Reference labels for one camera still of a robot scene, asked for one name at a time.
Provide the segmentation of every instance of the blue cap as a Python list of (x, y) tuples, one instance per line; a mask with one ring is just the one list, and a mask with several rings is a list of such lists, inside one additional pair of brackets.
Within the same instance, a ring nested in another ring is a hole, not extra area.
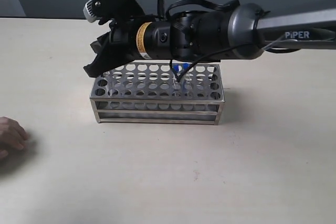
[(176, 71), (176, 72), (179, 72), (179, 65), (178, 64), (174, 64), (173, 65), (173, 69)]
[(183, 63), (183, 69), (187, 69), (190, 66), (189, 63)]

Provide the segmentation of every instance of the metal rack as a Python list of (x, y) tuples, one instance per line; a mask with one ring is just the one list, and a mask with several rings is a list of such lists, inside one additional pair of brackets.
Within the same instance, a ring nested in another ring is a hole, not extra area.
[(225, 102), (220, 75), (219, 65), (198, 64), (177, 83), (167, 63), (133, 62), (96, 78), (90, 101), (98, 123), (218, 125)]

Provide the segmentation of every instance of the table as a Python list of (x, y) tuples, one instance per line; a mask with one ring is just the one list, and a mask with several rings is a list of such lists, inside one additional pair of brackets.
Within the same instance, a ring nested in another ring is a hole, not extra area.
[(336, 51), (222, 61), (219, 126), (98, 124), (82, 67), (107, 26), (0, 19), (0, 223), (332, 223)]

